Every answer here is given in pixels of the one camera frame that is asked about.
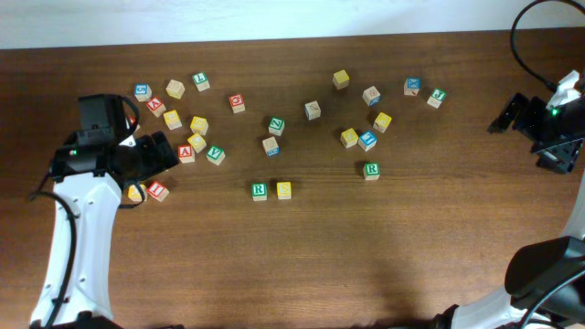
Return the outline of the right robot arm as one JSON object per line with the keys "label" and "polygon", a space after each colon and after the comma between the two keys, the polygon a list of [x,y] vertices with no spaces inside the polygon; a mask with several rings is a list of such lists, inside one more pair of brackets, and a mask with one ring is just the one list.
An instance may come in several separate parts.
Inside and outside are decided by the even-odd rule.
{"label": "right robot arm", "polygon": [[[527,137],[536,165],[569,174],[584,150],[584,76],[571,71],[550,101],[517,93],[489,133]],[[519,249],[503,287],[468,305],[437,314],[430,328],[566,328],[584,322],[584,195],[579,194],[560,237]]]}

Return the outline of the yellow S block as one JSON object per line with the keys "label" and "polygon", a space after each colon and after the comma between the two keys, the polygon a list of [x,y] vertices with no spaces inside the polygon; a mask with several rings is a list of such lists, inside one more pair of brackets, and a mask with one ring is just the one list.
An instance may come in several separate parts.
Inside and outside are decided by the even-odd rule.
{"label": "yellow S block", "polygon": [[286,200],[291,199],[293,192],[292,192],[292,183],[291,182],[278,182],[277,183],[277,197],[279,200]]}
{"label": "yellow S block", "polygon": [[194,116],[189,127],[192,133],[199,133],[200,135],[205,136],[207,134],[209,124],[206,118]]}

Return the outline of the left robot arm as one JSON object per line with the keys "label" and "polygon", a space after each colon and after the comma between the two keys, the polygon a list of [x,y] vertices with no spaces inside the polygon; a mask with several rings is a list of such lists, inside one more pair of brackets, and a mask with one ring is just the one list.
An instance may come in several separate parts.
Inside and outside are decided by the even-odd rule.
{"label": "left robot arm", "polygon": [[109,297],[112,230],[122,193],[133,187],[140,206],[148,197],[165,199],[159,182],[142,187],[178,164],[161,132],[134,138],[137,107],[121,95],[80,97],[80,130],[54,153],[45,178],[31,199],[54,201],[55,226],[46,279],[32,312],[33,328],[113,328]]}

